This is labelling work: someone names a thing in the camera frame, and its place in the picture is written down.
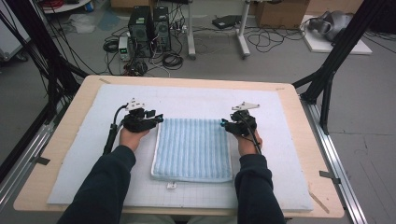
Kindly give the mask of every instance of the computer tower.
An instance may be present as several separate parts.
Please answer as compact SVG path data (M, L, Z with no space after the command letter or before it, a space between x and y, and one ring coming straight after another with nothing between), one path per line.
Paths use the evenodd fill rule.
M131 34L133 57L151 57L152 49L155 49L155 41L152 42L155 38L155 30L150 7L134 7L128 22L128 29Z
M150 8L146 6L134 7L128 22L131 38L137 42L151 41L154 37L154 23Z
M153 20L155 34L157 37L157 48L163 51L171 50L171 34L169 27L168 7L155 7L153 9Z

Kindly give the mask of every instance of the blue towel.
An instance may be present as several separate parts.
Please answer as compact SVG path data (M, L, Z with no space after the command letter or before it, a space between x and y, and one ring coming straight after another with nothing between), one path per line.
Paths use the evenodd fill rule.
M227 135L219 119L165 119L151 168L168 181L233 180Z

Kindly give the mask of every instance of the table leg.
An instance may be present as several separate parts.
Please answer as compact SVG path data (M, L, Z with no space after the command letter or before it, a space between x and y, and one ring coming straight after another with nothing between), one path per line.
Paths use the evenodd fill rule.
M192 0L189 1L189 32L187 34L187 43L189 44L189 57L193 60L195 57L195 44L194 44L194 35L192 33L192 12L191 12Z
M245 4L244 4L244 9L242 12L241 28L236 29L236 36L238 37L239 43L241 44L243 59L245 59L247 56L250 55L250 51L248 50L247 41L245 40L245 37L244 37L245 25L247 23L249 7L250 7L250 0L246 0Z

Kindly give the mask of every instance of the person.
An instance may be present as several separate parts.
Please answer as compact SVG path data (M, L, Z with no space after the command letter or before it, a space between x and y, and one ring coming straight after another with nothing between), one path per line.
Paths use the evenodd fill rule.
M123 201L129 188L134 152L149 131L120 130L120 145L102 156L79 188L73 202L58 220L63 223L119 223ZM262 144L257 131L258 141ZM285 223L273 193L272 173L264 156L257 154L248 138L235 136L241 155L240 172L235 177L238 223Z

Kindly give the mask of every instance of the gray floor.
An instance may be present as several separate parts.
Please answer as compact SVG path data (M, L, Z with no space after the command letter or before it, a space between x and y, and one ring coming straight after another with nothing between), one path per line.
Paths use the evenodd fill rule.
M73 13L84 13L75 10ZM68 13L61 14L62 21ZM106 6L93 12L98 27L92 34L67 35L71 47L95 72L106 70L104 39L125 26ZM210 26L210 20L196 20ZM183 67L170 71L170 77L292 83L315 72L328 54L311 53L303 40L286 40L268 53L260 53L249 44L251 56L241 59L233 34L203 32L195 35L196 61L187 59L186 38L181 55ZM332 89L329 129L349 180L369 223L396 223L396 55L363 38L372 50L370 56L349 55L338 70ZM375 38L390 49L396 42ZM116 56L114 73L123 63ZM153 69L147 77L169 77L162 69ZM15 146L46 103L45 91L34 64L11 61L0 68L0 162ZM18 189L0 214L0 223L52 223L60 213L23 213L12 208ZM295 218L290 223L349 223L341 219Z

